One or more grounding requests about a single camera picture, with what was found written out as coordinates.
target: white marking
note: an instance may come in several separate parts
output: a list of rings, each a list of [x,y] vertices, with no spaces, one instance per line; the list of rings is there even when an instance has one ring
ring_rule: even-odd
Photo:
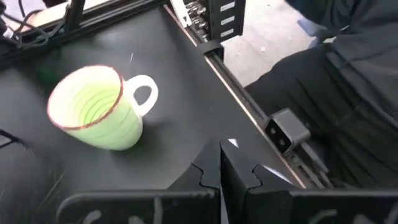
[[[292,184],[284,175],[282,175],[280,172],[274,170],[273,168],[267,167],[266,165],[262,165],[264,168],[266,168],[269,172],[277,175],[279,178],[281,178],[282,180]]]
[[[231,9],[233,7],[235,7],[235,2],[234,1],[231,2],[231,3],[225,4],[224,6],[221,6],[220,7],[220,12],[228,10],[228,9]]]
[[[229,29],[229,30],[227,30],[227,31],[225,31],[225,32],[222,32],[221,33],[221,37],[225,37],[226,35],[230,35],[230,34],[232,34],[234,32],[234,29]]]
[[[50,197],[51,193],[54,191],[54,189],[57,187],[57,185],[60,183],[60,181],[63,179],[63,176],[66,173],[66,169],[63,171],[63,173],[61,174],[61,176],[58,178],[58,180],[55,182],[54,186],[52,186],[52,188],[49,190],[49,192],[47,193],[47,195],[45,196],[45,198],[43,199],[43,201],[40,203],[37,211],[39,211],[42,208],[42,205],[46,202],[46,200]]]
[[[353,224],[365,224],[365,223],[372,224],[374,222],[366,218],[366,216],[364,216],[363,214],[358,214],[355,216]]]
[[[154,224],[162,224],[163,206],[160,198],[155,198],[154,207],[155,207]]]
[[[386,218],[386,224],[396,223],[398,220],[398,204],[394,204]]]
[[[131,64],[131,60],[132,60],[132,56],[133,56],[133,55],[134,55],[134,53],[131,53],[129,64]]]
[[[221,21],[221,25],[225,25],[225,24],[227,24],[227,23],[229,23],[229,22],[232,22],[232,21],[234,21],[234,20],[235,20],[235,16],[228,17],[228,18],[223,19],[223,20]]]
[[[238,141],[236,139],[228,139],[228,141],[232,143],[232,145],[234,145],[235,147],[239,147]]]
[[[139,217],[130,217],[129,224],[145,224]]]
[[[92,224],[95,220],[99,220],[102,216],[101,211],[95,210],[90,212],[83,220],[83,224]]]
[[[337,215],[337,210],[335,210],[335,209],[322,210],[322,211],[318,212],[315,216],[313,216],[308,221],[308,224],[318,224],[324,218],[335,217],[336,215]]]

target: metal bracket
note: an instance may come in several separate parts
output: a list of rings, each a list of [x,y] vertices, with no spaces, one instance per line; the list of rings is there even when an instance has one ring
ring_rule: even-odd
[[[65,9],[65,32],[73,31],[80,26],[86,0],[68,1]]]
[[[170,0],[177,18],[181,25],[186,28],[192,25],[191,18],[188,15],[188,9],[185,7],[183,0]]]

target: black jacket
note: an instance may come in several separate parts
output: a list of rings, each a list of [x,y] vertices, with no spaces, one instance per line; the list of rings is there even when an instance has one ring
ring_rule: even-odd
[[[286,0],[336,33],[328,58],[398,129],[398,0]]]

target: black bracket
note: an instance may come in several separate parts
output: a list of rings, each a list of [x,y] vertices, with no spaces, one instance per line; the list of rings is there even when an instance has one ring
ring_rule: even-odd
[[[205,56],[216,54],[222,61],[224,60],[224,47],[217,40],[201,43],[197,49]]]
[[[86,0],[72,0],[65,9],[65,32],[73,31],[80,26],[81,16]]]
[[[221,183],[230,224],[257,224],[268,222],[263,210],[275,203],[264,203],[259,195],[275,190],[297,189],[289,182],[273,174],[263,165],[248,158],[228,141],[221,142]]]

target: wire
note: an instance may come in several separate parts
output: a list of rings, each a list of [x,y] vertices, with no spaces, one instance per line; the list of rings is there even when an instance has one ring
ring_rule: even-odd
[[[315,176],[317,178],[317,181],[319,182],[320,180],[324,181],[325,184],[327,184],[327,187],[330,189],[338,189],[341,186],[343,186],[346,189],[357,189],[355,186],[350,185],[346,182],[343,182],[341,180],[338,180],[336,178],[334,178],[333,176],[327,175],[326,173],[324,173],[322,170],[317,169],[317,167],[309,167],[308,165],[306,165],[306,163],[304,163],[303,160],[300,159],[299,155],[297,155],[296,153],[292,153],[292,157],[291,159],[297,160],[298,162],[296,162],[296,164],[298,165],[298,169],[300,172],[303,172],[304,175],[306,175],[306,178],[310,179],[315,185],[318,185],[319,183],[314,182],[313,176]]]
[[[33,10],[32,12],[28,13],[28,15],[24,16],[24,20],[22,22],[18,22],[20,25],[18,27],[18,29],[15,30],[15,32],[20,33],[21,30],[24,28],[24,24],[27,23],[27,21],[30,19],[31,16],[33,16],[34,14],[41,12],[42,10]]]
[[[25,48],[31,48],[31,47],[43,46],[43,45],[47,44],[47,42],[49,41],[50,37],[49,37],[48,33],[44,32],[44,30],[39,29],[37,27],[34,27],[34,26],[32,26],[32,25],[30,25],[29,23],[26,22],[28,17],[25,18],[24,21],[20,21],[19,19],[16,19],[15,17],[10,16],[9,14],[4,13],[3,15],[6,18],[8,18],[8,19],[10,19],[10,20],[12,20],[14,22],[17,22],[17,23],[19,23],[21,25],[17,30],[21,30],[24,26],[27,26],[27,27],[29,27],[29,28],[31,28],[33,30],[36,30],[39,33],[41,33],[41,35],[36,40],[34,40],[32,42],[29,42],[29,43],[22,43],[22,35],[21,35],[21,33],[20,32],[16,32],[17,40],[6,38],[6,40],[12,42],[13,44],[17,44],[17,45],[19,45],[21,47],[25,47]]]
[[[26,16],[24,6],[22,5],[22,0],[18,0],[19,9],[21,10],[21,14],[23,17]]]

